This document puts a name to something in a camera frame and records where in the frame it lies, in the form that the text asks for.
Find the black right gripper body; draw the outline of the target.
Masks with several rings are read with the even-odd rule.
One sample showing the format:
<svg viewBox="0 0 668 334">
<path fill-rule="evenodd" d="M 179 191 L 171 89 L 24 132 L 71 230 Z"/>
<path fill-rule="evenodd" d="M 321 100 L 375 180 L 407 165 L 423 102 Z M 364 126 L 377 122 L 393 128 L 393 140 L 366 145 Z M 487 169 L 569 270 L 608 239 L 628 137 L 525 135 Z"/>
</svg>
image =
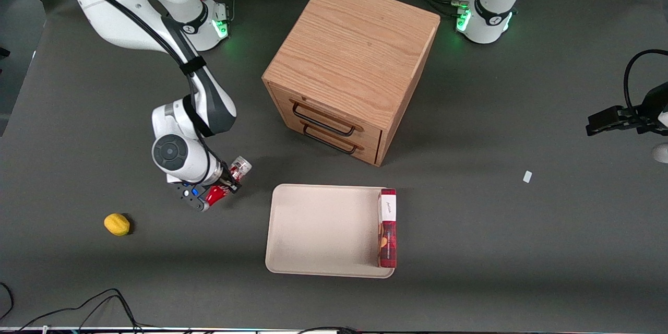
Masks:
<svg viewBox="0 0 668 334">
<path fill-rule="evenodd" d="M 210 170 L 203 178 L 187 181 L 169 174 L 169 184 L 181 201 L 199 212 L 206 212 L 218 201 L 232 193 L 219 185 L 222 175 L 234 175 L 224 170 Z"/>
</svg>

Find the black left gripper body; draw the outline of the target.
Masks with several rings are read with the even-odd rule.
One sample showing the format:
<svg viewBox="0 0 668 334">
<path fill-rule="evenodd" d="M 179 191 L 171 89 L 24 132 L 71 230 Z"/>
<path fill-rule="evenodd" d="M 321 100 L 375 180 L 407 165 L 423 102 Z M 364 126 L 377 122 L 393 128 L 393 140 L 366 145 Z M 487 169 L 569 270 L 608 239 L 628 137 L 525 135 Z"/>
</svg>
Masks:
<svg viewBox="0 0 668 334">
<path fill-rule="evenodd" d="M 667 82 L 651 89 L 640 105 L 633 105 L 636 115 L 631 117 L 630 125 L 637 134 L 654 133 L 667 135 L 667 127 L 659 120 L 659 115 L 666 111 Z"/>
</svg>

